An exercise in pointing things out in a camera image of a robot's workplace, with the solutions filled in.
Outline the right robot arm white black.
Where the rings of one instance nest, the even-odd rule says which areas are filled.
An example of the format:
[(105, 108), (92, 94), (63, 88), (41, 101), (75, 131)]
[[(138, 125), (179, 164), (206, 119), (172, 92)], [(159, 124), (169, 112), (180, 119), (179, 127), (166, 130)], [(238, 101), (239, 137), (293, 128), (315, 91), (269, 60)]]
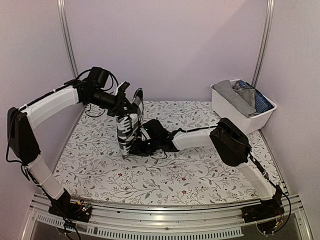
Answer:
[(284, 212), (281, 187), (270, 181), (265, 168), (254, 158), (248, 137), (228, 118), (221, 118), (214, 126), (190, 130), (179, 128), (172, 132), (159, 120), (152, 119), (137, 133), (138, 138), (130, 148), (134, 155), (150, 156), (158, 150), (173, 153), (189, 148), (214, 147), (222, 162), (238, 169), (255, 188), (260, 198), (258, 213), (262, 218)]

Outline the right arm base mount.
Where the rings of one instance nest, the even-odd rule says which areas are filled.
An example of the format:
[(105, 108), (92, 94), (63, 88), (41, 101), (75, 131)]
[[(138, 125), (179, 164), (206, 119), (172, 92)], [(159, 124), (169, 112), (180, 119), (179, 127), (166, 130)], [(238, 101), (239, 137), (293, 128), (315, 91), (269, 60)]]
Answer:
[(260, 200), (259, 204), (245, 206), (241, 208), (241, 217), (245, 223), (265, 220), (285, 213), (281, 198), (283, 192), (277, 185), (277, 189), (273, 197), (269, 200)]

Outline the blue checkered shirt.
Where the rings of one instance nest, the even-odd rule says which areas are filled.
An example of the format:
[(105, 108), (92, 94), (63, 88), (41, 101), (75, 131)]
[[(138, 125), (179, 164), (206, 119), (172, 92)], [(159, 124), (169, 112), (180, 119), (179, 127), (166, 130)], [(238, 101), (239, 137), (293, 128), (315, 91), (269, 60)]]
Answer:
[(243, 98), (251, 105), (254, 106), (256, 113), (261, 114), (274, 108), (267, 98), (249, 83), (243, 80), (238, 80), (239, 91), (242, 90)]

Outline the black white checkered shirt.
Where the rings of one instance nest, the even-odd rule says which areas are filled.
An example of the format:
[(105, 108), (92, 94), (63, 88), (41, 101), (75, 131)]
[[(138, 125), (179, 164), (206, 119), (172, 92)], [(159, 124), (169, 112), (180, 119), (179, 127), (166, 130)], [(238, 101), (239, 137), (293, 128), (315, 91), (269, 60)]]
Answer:
[(141, 87), (135, 91), (131, 103), (137, 107), (137, 113), (117, 116), (115, 119), (117, 140), (123, 159), (129, 156), (144, 117), (144, 93)]

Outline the grey long sleeve shirt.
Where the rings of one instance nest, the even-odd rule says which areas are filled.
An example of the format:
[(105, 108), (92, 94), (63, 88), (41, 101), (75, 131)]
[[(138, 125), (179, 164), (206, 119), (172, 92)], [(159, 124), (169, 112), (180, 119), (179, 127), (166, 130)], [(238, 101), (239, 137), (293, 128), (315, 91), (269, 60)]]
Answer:
[(253, 87), (240, 86), (237, 81), (233, 85), (230, 80), (223, 80), (214, 83), (213, 89), (245, 117), (250, 118), (258, 114), (256, 90)]

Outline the right aluminium frame post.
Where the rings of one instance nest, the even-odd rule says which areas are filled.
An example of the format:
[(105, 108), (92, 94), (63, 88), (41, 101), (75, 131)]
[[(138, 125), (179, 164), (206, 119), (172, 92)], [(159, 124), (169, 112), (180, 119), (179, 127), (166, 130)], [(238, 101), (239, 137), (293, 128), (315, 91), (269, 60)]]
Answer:
[(275, 8), (275, 0), (268, 0), (266, 4), (266, 13), (265, 13), (261, 43), (260, 43), (257, 61), (255, 64), (254, 73), (253, 73), (252, 82), (251, 82), (253, 87), (257, 87), (261, 70), (263, 67), (263, 62), (264, 62), (268, 41), (269, 41), (269, 36), (272, 28), (274, 8)]

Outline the left aluminium frame post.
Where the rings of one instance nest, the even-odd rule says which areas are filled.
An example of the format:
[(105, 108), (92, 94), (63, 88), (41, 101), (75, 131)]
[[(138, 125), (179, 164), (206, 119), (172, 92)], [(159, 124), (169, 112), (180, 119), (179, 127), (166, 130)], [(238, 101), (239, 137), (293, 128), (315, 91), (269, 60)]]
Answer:
[(57, 0), (57, 9), (58, 9), (59, 21), (61, 25), (62, 36), (64, 40), (64, 45), (65, 45), (70, 69), (73, 77), (77, 77), (79, 74), (79, 71), (78, 71), (75, 54), (72, 46), (72, 40), (71, 40), (68, 19), (67, 19), (66, 5), (64, 0)]

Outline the white plastic bin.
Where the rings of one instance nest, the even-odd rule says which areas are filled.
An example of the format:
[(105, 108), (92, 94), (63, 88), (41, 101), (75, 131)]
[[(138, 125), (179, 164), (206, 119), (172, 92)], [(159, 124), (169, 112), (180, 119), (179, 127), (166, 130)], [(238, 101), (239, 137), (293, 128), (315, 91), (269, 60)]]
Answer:
[(265, 126), (272, 113), (277, 109), (277, 105), (268, 97), (264, 96), (268, 102), (273, 106), (272, 109), (267, 110), (258, 115), (245, 117), (240, 113), (231, 103), (222, 97), (214, 88), (214, 83), (210, 86), (211, 94), (211, 107), (221, 117), (231, 120), (242, 132), (246, 135), (260, 130)]

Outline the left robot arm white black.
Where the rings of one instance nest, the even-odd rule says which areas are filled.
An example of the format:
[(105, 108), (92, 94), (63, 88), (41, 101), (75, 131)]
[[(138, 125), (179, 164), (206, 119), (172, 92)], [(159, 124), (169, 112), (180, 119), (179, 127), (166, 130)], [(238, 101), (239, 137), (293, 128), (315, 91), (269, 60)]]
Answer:
[(50, 117), (76, 104), (92, 104), (107, 110), (116, 118), (117, 139), (123, 158), (130, 154), (143, 118), (143, 89), (138, 88), (133, 99), (126, 98), (130, 83), (119, 83), (113, 93), (104, 87), (108, 78), (115, 76), (108, 70), (92, 67), (85, 79), (76, 77), (45, 95), (7, 112), (7, 149), (13, 150), (16, 162), (28, 179), (32, 179), (47, 195), (55, 209), (63, 216), (74, 213), (71, 196), (53, 176), (41, 156), (34, 130)]

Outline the floral patterned table mat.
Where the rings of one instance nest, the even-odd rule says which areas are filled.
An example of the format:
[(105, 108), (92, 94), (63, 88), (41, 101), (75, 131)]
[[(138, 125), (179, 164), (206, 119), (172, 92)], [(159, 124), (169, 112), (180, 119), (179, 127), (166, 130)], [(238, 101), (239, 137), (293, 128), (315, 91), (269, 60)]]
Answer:
[(115, 119), (96, 106), (80, 118), (53, 174), (72, 196), (96, 201), (172, 206), (258, 198), (213, 147), (123, 159)]

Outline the aluminium frame post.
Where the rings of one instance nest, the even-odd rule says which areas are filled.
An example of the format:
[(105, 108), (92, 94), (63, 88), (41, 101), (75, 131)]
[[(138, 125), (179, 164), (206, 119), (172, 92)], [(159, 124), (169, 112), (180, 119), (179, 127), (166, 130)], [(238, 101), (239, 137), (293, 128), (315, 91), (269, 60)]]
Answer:
[(261, 43), (260, 43), (257, 61), (255, 64), (254, 73), (253, 73), (252, 82), (251, 82), (253, 87), (257, 87), (261, 70), (263, 67), (263, 62), (264, 62), (268, 41), (269, 41), (269, 36), (272, 28), (274, 8), (275, 8), (275, 0), (268, 0), (266, 4), (266, 13), (265, 13)]
[(79, 74), (79, 71), (78, 71), (75, 54), (72, 46), (72, 40), (71, 40), (68, 19), (67, 19), (66, 5), (64, 0), (57, 0), (57, 9), (58, 9), (59, 21), (61, 25), (62, 36), (64, 40), (64, 45), (65, 45), (70, 69), (73, 77), (77, 77)]

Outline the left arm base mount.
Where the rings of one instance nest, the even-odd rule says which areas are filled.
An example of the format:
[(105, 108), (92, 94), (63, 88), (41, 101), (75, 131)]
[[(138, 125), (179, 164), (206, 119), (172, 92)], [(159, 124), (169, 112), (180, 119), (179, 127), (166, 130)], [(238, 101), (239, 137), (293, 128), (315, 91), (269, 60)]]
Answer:
[(64, 193), (60, 198), (51, 200), (48, 212), (67, 220), (88, 223), (92, 214), (92, 204), (82, 199), (72, 202), (71, 196)]

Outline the aluminium front rail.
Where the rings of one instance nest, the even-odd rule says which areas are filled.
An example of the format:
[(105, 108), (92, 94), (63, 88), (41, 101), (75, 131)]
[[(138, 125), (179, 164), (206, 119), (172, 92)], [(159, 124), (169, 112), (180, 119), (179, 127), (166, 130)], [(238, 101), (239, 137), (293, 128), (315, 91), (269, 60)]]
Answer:
[(22, 231), (23, 240), (314, 240), (298, 195), (284, 199), (285, 226), (274, 234), (245, 222), (242, 208), (257, 200), (212, 205), (150, 206), (95, 201), (89, 222), (64, 227), (49, 214), (49, 200), (35, 194)]

